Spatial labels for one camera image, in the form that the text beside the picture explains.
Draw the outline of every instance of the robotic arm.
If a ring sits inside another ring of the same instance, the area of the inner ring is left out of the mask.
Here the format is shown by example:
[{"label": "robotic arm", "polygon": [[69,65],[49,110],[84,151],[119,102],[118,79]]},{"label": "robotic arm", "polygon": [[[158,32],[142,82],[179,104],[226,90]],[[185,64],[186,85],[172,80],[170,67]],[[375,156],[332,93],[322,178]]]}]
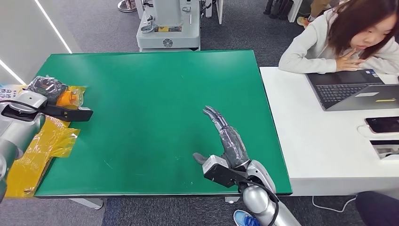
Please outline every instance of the robotic arm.
[{"label": "robotic arm", "polygon": [[248,157],[237,131],[210,106],[203,113],[215,124],[224,153],[221,157],[193,157],[202,165],[204,177],[225,187],[238,186],[243,201],[262,226],[300,226],[288,208],[278,200],[276,186],[264,166]]},{"label": "robotic arm", "polygon": [[63,121],[88,121],[93,114],[88,108],[69,110],[48,104],[48,98],[24,90],[12,100],[0,101],[0,202],[7,189],[8,171],[22,158],[34,136],[41,130],[45,115]]}]

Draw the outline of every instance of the white machine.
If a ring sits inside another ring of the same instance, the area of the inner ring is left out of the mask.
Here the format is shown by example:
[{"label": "white machine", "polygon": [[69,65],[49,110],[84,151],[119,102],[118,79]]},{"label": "white machine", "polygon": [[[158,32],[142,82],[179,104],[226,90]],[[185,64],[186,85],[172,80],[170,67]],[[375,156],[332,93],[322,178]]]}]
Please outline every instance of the white machine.
[{"label": "white machine", "polygon": [[136,36],[140,52],[200,50],[198,0],[145,0],[144,6]]}]

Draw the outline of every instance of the pant leg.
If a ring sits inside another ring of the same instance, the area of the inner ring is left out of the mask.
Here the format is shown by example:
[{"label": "pant leg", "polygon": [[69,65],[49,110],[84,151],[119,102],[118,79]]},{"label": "pant leg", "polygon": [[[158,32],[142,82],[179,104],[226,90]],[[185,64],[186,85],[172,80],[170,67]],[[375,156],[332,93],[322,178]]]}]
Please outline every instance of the pant leg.
[{"label": "pant leg", "polygon": [[331,0],[313,0],[311,4],[311,16],[317,17]]},{"label": "pant leg", "polygon": [[355,202],[367,226],[399,225],[399,200],[377,192],[361,192]]}]

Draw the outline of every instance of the robot finger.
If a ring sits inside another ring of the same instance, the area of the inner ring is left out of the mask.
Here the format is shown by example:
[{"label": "robot finger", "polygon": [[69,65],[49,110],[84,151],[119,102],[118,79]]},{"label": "robot finger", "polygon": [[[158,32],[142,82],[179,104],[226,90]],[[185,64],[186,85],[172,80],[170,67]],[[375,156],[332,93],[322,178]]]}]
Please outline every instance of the robot finger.
[{"label": "robot finger", "polygon": [[194,160],[200,165],[203,165],[207,161],[207,158],[202,156],[200,153],[196,152],[196,153],[192,154],[192,156],[193,156]]},{"label": "robot finger", "polygon": [[212,114],[212,112],[210,112],[210,111],[208,111],[208,110],[206,110],[206,109],[202,110],[202,112],[203,112],[204,114],[206,114],[206,115],[212,120],[212,122],[215,124],[216,129],[217,129],[217,130],[219,131],[219,133],[220,133],[220,131],[223,129],[223,126],[221,125],[221,123],[219,122],[219,120]]},{"label": "robot finger", "polygon": [[223,128],[226,128],[229,126],[229,124],[227,123],[226,119],[224,119],[224,117],[215,109],[213,109],[210,106],[205,106],[205,109],[212,112],[212,114],[216,117],[216,119],[220,122],[220,124],[222,125]]}]

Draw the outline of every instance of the led light strip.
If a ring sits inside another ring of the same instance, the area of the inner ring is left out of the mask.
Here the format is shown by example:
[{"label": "led light strip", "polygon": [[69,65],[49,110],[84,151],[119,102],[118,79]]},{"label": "led light strip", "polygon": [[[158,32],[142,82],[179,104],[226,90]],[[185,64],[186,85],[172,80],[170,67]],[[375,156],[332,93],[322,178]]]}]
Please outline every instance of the led light strip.
[{"label": "led light strip", "polygon": [[15,72],[13,72],[13,70],[9,68],[2,60],[0,60],[0,65],[4,69],[6,69],[6,71],[10,73],[19,83],[21,83],[22,85],[26,85],[26,83],[20,77],[18,77],[18,75],[15,74]]},{"label": "led light strip", "polygon": [[36,4],[38,5],[39,9],[41,10],[41,12],[43,13],[43,15],[46,17],[46,19],[48,20],[48,22],[50,23],[51,27],[54,29],[54,31],[56,32],[57,36],[60,38],[61,42],[64,44],[66,50],[69,53],[72,53],[71,49],[69,48],[69,46],[66,44],[65,40],[62,38],[60,32],[58,32],[56,26],[53,24],[53,22],[51,21],[50,17],[48,17],[47,13],[44,11],[43,7],[41,6],[41,4],[39,3],[39,0],[35,0]]}]

